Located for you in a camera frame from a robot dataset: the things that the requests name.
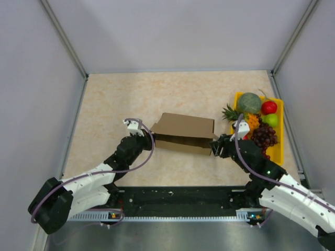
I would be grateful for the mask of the brown cardboard box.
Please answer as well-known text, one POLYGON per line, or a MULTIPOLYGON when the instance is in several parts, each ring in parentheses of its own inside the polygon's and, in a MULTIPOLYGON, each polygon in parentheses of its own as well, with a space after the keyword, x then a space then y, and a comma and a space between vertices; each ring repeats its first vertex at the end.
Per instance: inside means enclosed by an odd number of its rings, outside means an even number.
POLYGON ((215 120, 164 112, 151 127, 160 149, 209 156, 215 120))

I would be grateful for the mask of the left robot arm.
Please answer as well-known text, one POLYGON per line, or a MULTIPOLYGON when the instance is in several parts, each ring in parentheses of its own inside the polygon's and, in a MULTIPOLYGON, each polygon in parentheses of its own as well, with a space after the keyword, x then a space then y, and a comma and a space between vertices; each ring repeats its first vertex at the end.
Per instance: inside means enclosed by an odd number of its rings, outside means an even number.
POLYGON ((153 132, 141 130, 140 134, 122 138, 114 153, 95 168, 68 179, 49 178, 28 207, 31 222, 53 234, 69 218, 87 209, 114 207, 119 195, 108 186, 144 166, 132 165, 142 152, 153 154, 155 140, 153 132))

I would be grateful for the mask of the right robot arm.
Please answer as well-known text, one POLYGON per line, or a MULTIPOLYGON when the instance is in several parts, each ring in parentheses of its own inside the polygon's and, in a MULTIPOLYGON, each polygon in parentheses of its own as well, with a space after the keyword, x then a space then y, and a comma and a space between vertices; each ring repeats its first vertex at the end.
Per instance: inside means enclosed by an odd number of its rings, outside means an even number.
POLYGON ((247 205, 280 213, 302 226, 327 250, 334 250, 334 206, 297 182, 285 169, 263 156, 251 140, 222 134, 210 142, 215 156, 231 158, 251 182, 244 194, 247 205))

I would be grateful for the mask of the toy pineapple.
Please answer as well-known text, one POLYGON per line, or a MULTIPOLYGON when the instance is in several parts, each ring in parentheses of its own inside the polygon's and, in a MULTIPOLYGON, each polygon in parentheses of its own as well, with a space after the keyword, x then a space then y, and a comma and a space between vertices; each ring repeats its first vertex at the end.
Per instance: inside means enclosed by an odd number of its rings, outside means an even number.
POLYGON ((232 109, 229 105, 226 105, 226 108, 223 107, 222 111, 223 120, 227 120, 228 122, 234 122, 238 120, 240 115, 243 115, 243 119, 249 125, 250 133, 252 133, 255 129, 259 127, 260 123, 257 115, 237 111, 235 109, 232 109))

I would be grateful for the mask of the dark purple grape bunch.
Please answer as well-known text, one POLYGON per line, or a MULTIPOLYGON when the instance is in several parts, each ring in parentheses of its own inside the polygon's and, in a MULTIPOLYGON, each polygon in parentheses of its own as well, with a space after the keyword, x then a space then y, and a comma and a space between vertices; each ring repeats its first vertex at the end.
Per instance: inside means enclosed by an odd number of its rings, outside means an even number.
POLYGON ((269 147, 275 146, 278 143, 278 137, 275 130, 267 123, 260 122, 258 128, 256 128, 251 134, 251 141, 253 141, 258 148, 261 149, 262 155, 271 159, 267 153, 269 147))

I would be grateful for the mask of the green netted melon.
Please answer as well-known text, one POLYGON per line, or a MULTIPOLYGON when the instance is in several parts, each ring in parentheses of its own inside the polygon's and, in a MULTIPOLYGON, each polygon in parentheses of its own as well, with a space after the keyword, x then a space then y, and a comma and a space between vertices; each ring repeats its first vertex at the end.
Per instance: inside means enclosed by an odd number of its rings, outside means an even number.
POLYGON ((244 93, 237 101, 237 109, 241 112, 258 113, 261 106, 261 98, 254 93, 244 93))

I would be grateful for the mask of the yellow plastic fruit tray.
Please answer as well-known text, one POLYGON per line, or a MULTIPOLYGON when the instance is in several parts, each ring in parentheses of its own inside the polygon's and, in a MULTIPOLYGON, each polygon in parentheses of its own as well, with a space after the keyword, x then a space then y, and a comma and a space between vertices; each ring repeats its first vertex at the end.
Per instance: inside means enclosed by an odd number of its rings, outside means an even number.
POLYGON ((271 98, 277 104, 276 115, 278 116, 278 125, 274 127, 278 143, 270 146, 266 153, 270 156, 270 160, 278 165, 284 163, 284 102, 281 99, 271 98))

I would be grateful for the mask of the green apple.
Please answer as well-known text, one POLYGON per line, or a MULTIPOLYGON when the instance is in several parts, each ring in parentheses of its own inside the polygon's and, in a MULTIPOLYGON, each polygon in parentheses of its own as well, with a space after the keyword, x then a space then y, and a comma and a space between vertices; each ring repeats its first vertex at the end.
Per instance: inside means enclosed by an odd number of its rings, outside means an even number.
POLYGON ((275 128, 279 124, 278 116, 275 113, 271 113, 262 117, 262 121, 267 123, 269 126, 275 128))

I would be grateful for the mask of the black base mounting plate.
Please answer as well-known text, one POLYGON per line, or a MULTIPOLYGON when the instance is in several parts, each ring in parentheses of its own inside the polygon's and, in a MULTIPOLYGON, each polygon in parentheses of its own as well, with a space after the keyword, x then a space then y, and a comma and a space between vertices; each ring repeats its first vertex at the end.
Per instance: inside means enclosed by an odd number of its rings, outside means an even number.
POLYGON ((236 210, 260 208, 243 186, 118 187, 103 208, 122 209, 127 217, 232 216, 236 210))

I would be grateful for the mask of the red apple at back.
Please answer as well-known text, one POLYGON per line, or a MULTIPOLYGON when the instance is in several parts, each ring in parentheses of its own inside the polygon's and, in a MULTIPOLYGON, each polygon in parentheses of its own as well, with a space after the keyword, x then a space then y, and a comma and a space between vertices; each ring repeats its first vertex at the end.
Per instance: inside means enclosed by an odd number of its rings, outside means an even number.
POLYGON ((261 106, 261 111, 264 115, 269 115, 277 112, 277 104, 273 101, 266 101, 261 106))

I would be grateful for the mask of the aluminium frame rail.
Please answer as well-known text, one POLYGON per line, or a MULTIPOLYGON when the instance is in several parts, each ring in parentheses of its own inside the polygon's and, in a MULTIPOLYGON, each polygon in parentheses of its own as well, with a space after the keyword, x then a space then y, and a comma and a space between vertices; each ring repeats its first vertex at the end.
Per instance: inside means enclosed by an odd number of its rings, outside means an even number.
POLYGON ((36 222, 51 234, 68 220, 102 221, 246 221, 258 225, 269 207, 242 187, 102 186, 82 196, 64 188, 37 211, 36 222))

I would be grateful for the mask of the left aluminium corner post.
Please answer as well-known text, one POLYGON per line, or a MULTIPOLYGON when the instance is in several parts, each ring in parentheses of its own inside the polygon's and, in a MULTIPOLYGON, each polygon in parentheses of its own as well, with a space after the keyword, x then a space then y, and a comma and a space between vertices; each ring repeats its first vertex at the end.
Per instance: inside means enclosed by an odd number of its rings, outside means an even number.
POLYGON ((80 75, 87 80, 88 74, 86 70, 84 69, 83 64, 81 63, 81 60, 79 59, 77 53, 75 52, 70 40, 68 39, 68 36, 66 35, 66 32, 64 31, 63 27, 61 26, 55 12, 53 11, 49 1, 47 0, 38 0, 39 4, 41 5, 42 9, 46 13, 46 16, 50 20, 55 32, 57 33, 63 47, 65 48, 67 54, 69 55, 72 63, 76 67, 76 69, 80 72, 80 75))

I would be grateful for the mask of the aluminium corner post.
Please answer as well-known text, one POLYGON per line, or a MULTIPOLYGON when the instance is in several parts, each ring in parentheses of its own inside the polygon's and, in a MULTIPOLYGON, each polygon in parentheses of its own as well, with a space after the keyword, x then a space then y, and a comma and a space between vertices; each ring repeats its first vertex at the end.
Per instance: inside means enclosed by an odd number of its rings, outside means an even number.
POLYGON ((79 59, 77 53, 75 52, 70 40, 68 39, 68 36, 66 35, 66 32, 64 31, 63 27, 61 26, 55 12, 53 11, 49 1, 47 0, 38 0, 39 4, 41 5, 42 9, 46 13, 46 16, 50 20, 55 32, 57 33, 63 47, 65 48, 67 54, 69 55, 72 63, 76 67, 76 69, 80 72, 80 75, 87 80, 88 74, 86 70, 84 69, 83 64, 81 63, 81 60, 79 59))
POLYGON ((282 51, 281 55, 279 56, 278 60, 276 61, 274 67, 271 72, 271 76, 274 78, 282 68, 283 64, 287 60, 288 56, 291 53, 291 50, 294 48, 296 42, 298 41, 300 35, 302 34, 303 30, 307 26, 308 22, 312 18, 314 12, 318 8, 320 4, 320 0, 312 0, 309 2, 307 9, 305 10, 304 14, 302 15, 301 19, 299 20, 296 28, 294 29, 290 39, 288 40, 284 50, 282 51))

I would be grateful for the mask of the right aluminium corner post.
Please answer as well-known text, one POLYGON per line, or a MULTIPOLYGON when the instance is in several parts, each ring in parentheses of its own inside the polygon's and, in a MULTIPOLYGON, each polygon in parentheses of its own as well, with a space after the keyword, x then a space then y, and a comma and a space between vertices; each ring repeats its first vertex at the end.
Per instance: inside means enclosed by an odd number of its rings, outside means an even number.
POLYGON ((301 19, 299 20, 296 28, 294 29, 290 39, 288 40, 284 50, 282 51, 281 55, 279 56, 278 60, 276 61, 274 67, 271 72, 271 76, 274 78, 282 68, 283 64, 287 60, 288 56, 291 53, 291 50, 294 48, 296 42, 298 41, 300 35, 302 34, 303 30, 307 26, 308 22, 312 18, 314 12, 318 8, 320 4, 320 0, 312 0, 309 2, 307 9, 305 10, 304 14, 302 15, 301 19))

